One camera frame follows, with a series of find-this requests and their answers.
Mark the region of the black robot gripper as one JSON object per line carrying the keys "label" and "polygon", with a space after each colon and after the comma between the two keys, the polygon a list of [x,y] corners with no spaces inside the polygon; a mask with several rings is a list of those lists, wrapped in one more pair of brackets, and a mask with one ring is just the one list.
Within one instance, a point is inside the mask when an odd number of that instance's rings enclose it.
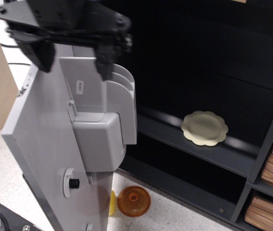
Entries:
{"label": "black robot gripper", "polygon": [[49,73],[54,43],[94,46],[102,80],[111,79],[121,49],[130,51],[131,20],[94,0],[19,0],[0,5],[0,19],[23,54]]}

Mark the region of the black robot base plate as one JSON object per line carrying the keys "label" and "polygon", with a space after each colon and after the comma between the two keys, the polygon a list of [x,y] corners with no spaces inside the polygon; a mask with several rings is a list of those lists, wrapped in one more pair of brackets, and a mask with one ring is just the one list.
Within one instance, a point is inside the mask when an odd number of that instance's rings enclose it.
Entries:
{"label": "black robot base plate", "polygon": [[0,213],[5,217],[11,231],[41,231],[39,227],[0,204]]}

